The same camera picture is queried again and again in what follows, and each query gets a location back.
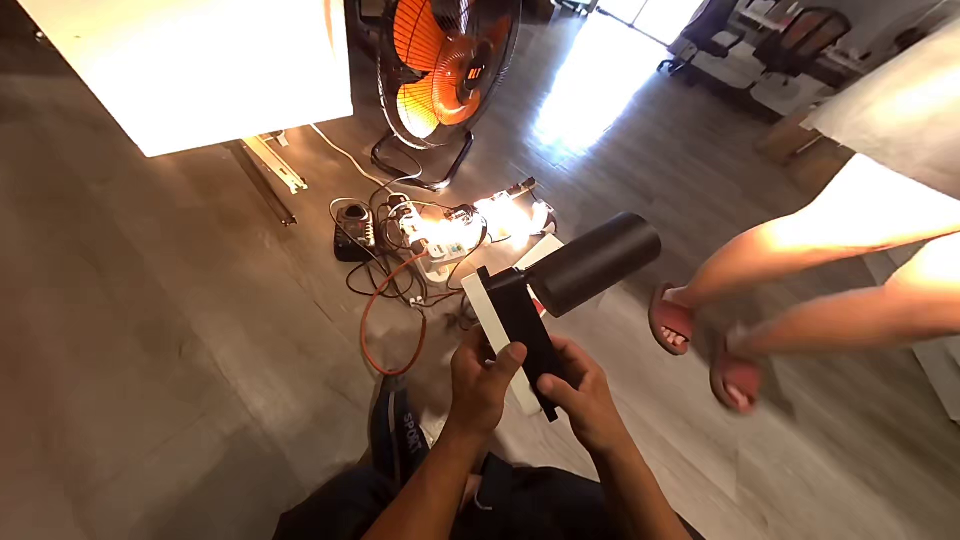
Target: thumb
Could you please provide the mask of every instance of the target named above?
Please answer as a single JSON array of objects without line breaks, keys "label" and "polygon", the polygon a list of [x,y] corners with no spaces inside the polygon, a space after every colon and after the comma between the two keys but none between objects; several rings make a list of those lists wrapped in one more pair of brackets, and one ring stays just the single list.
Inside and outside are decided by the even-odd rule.
[{"label": "thumb", "polygon": [[504,383],[509,384],[526,357],[527,346],[515,341],[500,351],[491,371]]},{"label": "thumb", "polygon": [[579,409],[577,405],[583,396],[580,395],[580,392],[574,390],[565,380],[547,373],[541,375],[537,380],[537,389],[541,394],[546,396],[548,400],[565,410],[566,414],[570,416],[577,414]]}]

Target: man's right hand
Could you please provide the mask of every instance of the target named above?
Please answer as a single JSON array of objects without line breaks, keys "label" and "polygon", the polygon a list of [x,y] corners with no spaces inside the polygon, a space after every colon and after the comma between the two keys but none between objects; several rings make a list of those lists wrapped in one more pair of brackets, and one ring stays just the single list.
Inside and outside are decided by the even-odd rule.
[{"label": "man's right hand", "polygon": [[613,404],[607,374],[573,341],[555,335],[550,339],[569,383],[547,374],[537,381],[537,389],[566,411],[573,434],[591,454],[608,454],[624,444],[633,447],[634,441]]}]

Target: office chair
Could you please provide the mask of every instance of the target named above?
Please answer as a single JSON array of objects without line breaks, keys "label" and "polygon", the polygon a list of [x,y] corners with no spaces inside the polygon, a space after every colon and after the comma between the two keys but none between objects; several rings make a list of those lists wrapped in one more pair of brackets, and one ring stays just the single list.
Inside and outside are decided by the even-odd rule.
[{"label": "office chair", "polygon": [[[800,76],[824,49],[850,29],[849,19],[837,10],[804,9],[782,33],[771,34],[756,48],[754,57],[763,62],[763,73],[747,89],[752,89],[770,73]],[[783,85],[787,86],[787,83],[784,79]]]},{"label": "office chair", "polygon": [[[737,43],[743,41],[744,37],[742,32],[735,33],[727,29],[727,23],[733,14],[733,10],[736,9],[736,4],[737,0],[713,0],[707,4],[704,10],[697,15],[697,18],[693,19],[693,21],[687,24],[684,30],[680,32],[680,36],[689,41],[690,44],[696,48],[696,51],[686,60],[677,56],[670,60],[662,61],[660,65],[657,66],[657,71],[662,71],[663,68],[666,67],[667,73],[674,75],[691,63],[701,52],[721,59],[726,58],[730,50],[733,49]],[[713,37],[724,31],[733,34],[734,39],[728,43],[713,40]]]}]

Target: hand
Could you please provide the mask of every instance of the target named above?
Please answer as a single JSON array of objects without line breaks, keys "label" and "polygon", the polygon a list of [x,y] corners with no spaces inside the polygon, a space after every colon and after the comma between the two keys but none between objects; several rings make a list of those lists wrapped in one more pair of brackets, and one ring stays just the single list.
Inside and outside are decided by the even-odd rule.
[{"label": "hand", "polygon": [[607,374],[573,341],[556,335],[550,339],[569,383],[547,374],[537,380],[537,389],[566,411],[573,434],[591,454],[607,454],[622,444],[633,446],[613,404]]},{"label": "hand", "polygon": [[488,365],[484,342],[483,329],[475,326],[453,354],[450,361],[453,405],[446,420],[451,428],[476,435],[482,442],[486,442],[500,423],[510,380],[527,357],[527,348],[522,343],[511,343],[500,351],[496,362]]}]

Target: electric fan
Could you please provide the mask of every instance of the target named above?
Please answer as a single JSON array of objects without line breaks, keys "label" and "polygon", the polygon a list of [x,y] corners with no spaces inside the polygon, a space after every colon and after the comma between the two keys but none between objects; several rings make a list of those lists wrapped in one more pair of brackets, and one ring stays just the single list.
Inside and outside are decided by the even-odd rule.
[{"label": "electric fan", "polygon": [[409,176],[379,157],[393,137],[426,150],[463,146],[443,180],[405,184],[439,191],[473,143],[470,129],[503,81],[519,29],[520,0],[393,0],[380,19],[377,80],[391,130],[373,146],[373,164]]}]

